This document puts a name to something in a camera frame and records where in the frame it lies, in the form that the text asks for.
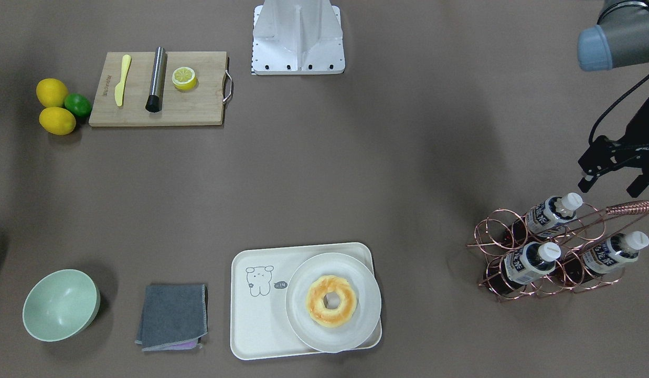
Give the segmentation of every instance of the bagel hole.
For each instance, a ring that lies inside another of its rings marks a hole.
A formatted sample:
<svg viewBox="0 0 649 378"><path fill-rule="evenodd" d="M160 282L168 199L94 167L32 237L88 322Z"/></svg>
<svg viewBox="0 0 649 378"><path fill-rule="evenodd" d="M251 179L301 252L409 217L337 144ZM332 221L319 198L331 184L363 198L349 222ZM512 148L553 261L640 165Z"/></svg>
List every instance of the bagel hole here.
<svg viewBox="0 0 649 378"><path fill-rule="evenodd" d="M324 307L330 310L337 309L341 304L341 298L335 292L327 292L322 301L324 301Z"/></svg>

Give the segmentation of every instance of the bottle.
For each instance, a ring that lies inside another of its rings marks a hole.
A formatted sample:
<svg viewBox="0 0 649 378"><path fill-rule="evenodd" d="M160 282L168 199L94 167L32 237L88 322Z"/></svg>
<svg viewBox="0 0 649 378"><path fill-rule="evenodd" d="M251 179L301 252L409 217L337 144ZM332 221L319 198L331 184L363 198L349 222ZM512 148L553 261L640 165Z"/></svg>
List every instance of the bottle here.
<svg viewBox="0 0 649 378"><path fill-rule="evenodd" d="M583 264L573 259L562 266L571 281L561 271L554 272L553 275L561 277L567 285L583 284L634 263L639 250L647 246L648 236L638 230L627 235L616 234L583 254Z"/></svg>
<svg viewBox="0 0 649 378"><path fill-rule="evenodd" d="M539 240L546 240L552 236L562 234L564 227L556 226L563 225L576 218L576 210L582 204L583 199L578 193L548 198L531 208L524 215L524 223L520 219L513 222L509 228L510 232L507 230L504 235L504 246L512 247L514 240L516 244L521 244L528 234L535 236Z"/></svg>
<svg viewBox="0 0 649 378"><path fill-rule="evenodd" d="M498 266L490 268L488 277L494 277L487 280L486 285L499 295L510 294L551 273L560 254L560 247L550 241L525 244L506 255L499 275L495 275Z"/></svg>

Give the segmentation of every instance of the folded cloth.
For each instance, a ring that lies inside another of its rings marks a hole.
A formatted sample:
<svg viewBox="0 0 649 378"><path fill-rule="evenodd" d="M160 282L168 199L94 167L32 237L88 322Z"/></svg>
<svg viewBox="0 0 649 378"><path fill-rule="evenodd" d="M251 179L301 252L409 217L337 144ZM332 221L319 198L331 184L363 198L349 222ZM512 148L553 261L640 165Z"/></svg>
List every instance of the folded cloth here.
<svg viewBox="0 0 649 378"><path fill-rule="evenodd" d="M135 344L142 351L197 346L207 333L205 285L149 285Z"/></svg>

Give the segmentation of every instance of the donut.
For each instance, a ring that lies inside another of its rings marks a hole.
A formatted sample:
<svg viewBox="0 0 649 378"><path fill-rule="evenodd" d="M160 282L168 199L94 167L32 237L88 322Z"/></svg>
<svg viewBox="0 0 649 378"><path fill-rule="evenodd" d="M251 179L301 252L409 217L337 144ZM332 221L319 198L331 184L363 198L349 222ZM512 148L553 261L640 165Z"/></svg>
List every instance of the donut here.
<svg viewBox="0 0 649 378"><path fill-rule="evenodd" d="M335 309L328 309L324 304L324 296L329 292L334 292L341 300ZM319 325L335 328L350 321L357 308L357 295L345 278L322 276L310 285L305 297L305 308L310 318Z"/></svg>

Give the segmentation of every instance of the yellow lemon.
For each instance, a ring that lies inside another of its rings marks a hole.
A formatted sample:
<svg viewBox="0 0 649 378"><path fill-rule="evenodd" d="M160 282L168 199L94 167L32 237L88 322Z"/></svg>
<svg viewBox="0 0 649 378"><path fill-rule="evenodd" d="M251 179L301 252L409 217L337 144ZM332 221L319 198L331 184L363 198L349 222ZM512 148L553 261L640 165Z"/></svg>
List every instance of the yellow lemon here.
<svg viewBox="0 0 649 378"><path fill-rule="evenodd" d="M37 83L37 100L45 107L63 106L68 95L68 88L58 79L43 79Z"/></svg>
<svg viewBox="0 0 649 378"><path fill-rule="evenodd" d="M173 71L173 84L180 91L188 91L196 86L196 72L190 67L180 67Z"/></svg>
<svg viewBox="0 0 649 378"><path fill-rule="evenodd" d="M44 108L39 114L39 124L51 134L70 134L75 129L75 116L63 108Z"/></svg>

